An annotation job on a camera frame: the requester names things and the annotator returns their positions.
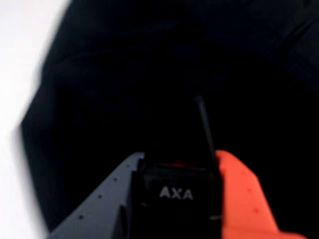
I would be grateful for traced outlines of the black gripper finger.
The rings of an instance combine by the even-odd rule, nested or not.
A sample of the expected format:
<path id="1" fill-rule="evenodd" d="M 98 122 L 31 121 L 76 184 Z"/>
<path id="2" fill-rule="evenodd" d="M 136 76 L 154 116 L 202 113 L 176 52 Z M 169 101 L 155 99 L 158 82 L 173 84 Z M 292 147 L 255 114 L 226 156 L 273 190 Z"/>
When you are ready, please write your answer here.
<path id="1" fill-rule="evenodd" d="M 133 153 L 70 214 L 50 235 L 50 239 L 110 239 L 119 207 L 126 204 L 131 174 L 142 152 Z"/>

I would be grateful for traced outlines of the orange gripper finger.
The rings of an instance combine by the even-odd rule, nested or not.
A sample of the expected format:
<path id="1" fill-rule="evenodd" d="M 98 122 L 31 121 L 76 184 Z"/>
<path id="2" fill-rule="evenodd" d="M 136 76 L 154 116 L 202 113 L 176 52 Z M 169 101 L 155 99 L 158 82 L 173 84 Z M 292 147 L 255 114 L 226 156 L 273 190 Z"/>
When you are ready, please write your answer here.
<path id="1" fill-rule="evenodd" d="M 233 154 L 217 150 L 223 179 L 222 239 L 304 239 L 278 228 L 258 177 Z"/>

